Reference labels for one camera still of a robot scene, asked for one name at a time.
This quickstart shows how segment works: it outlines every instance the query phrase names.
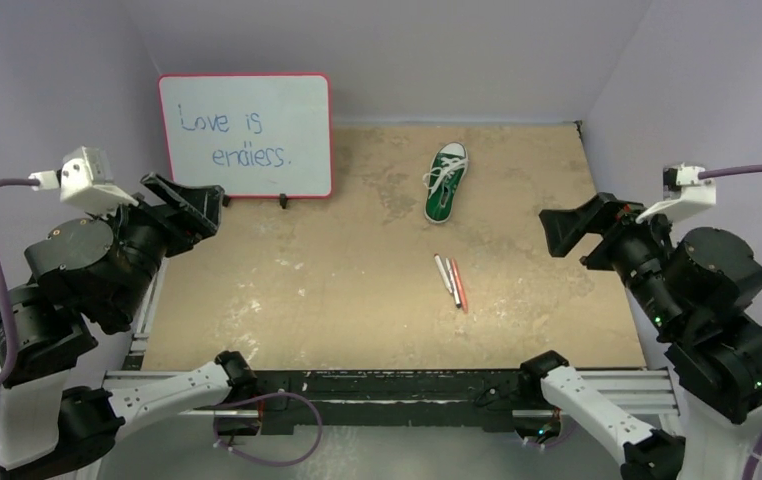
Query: cable tie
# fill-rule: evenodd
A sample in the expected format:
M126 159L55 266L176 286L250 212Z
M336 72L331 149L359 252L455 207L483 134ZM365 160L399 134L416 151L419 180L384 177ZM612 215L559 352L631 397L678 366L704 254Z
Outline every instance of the cable tie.
M762 454L758 454L753 450L752 452L749 452L749 456L758 459L758 463L762 464Z

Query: whiteboard red frame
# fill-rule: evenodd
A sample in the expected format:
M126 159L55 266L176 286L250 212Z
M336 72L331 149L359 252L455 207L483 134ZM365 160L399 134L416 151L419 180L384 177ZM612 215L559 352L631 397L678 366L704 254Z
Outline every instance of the whiteboard red frame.
M322 77L328 87L328 156L331 162L331 190L325 195L295 195L289 198L330 198L334 193L334 124L331 120L331 79L322 72L278 72L278 73L165 73L157 79L157 95L160 100L160 116L163 119L163 137L166 140L166 155L169 157L169 172L175 181L172 153L169 150L169 136L166 134L166 112L163 111L163 96L160 82L167 77ZM278 195L228 195L231 198L278 198Z

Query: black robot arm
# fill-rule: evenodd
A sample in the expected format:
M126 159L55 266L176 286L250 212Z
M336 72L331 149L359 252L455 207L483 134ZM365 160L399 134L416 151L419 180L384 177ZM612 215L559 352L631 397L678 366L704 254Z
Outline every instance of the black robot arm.
M104 455L117 431L132 431L129 422L144 417L102 389L63 390L78 357L97 345L84 317L106 334L129 331L163 258L216 234L224 190L187 188L157 174L141 183L165 203L128 197L107 215L57 226L25 250L31 278L8 292L19 342L11 346L15 368L0 388L0 478L46 478L79 468ZM7 355L0 311L0 365ZM169 382L155 388L152 400L169 405L161 397L169 392L182 407L184 401L218 403L232 389L230 370L242 362L211 362L198 371L209 369L205 377L224 382ZM143 402L146 393L138 395ZM155 421L155 405L144 407L145 420Z
M549 253L564 257L587 233L602 241L581 263L613 270L669 343L680 385L741 424L762 405L762 326L744 310L762 289L749 245L725 230L696 228L677 246L658 214L638 223L642 204L599 193L574 210L543 210Z

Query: handwritten text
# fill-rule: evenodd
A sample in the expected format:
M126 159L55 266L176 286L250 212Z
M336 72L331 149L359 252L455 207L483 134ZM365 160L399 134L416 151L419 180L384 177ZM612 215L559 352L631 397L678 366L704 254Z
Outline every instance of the handwritten text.
M231 131L231 120L226 113L205 113L196 115L187 113L178 104L178 121L182 129L188 132L228 133ZM260 135L264 131L263 119L256 112L245 115L246 131L252 135ZM211 161L222 167L272 167L280 168L289 165L286 152L281 146L255 147L251 140L243 141L243 148L218 148L211 153Z

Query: gray wall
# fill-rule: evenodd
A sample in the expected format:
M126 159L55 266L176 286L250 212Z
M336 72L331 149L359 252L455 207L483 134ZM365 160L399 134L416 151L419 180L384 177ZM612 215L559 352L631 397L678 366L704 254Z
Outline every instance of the gray wall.
M85 144L108 151L119 182L165 171L157 72L127 12L112 1L0 1L0 177L59 168ZM55 192L0 194L0 250L9 285L28 277L22 250L80 212ZM118 365L126 338L100 334L79 381Z
M162 73L323 71L345 120L573 121L651 0L125 0Z
M597 187L631 200L660 199L665 165L762 163L762 2L655 0L586 120ZM677 235L722 227L762 263L762 175L717 185L718 206ZM762 293L749 313L762 324ZM639 326L661 364L648 322Z

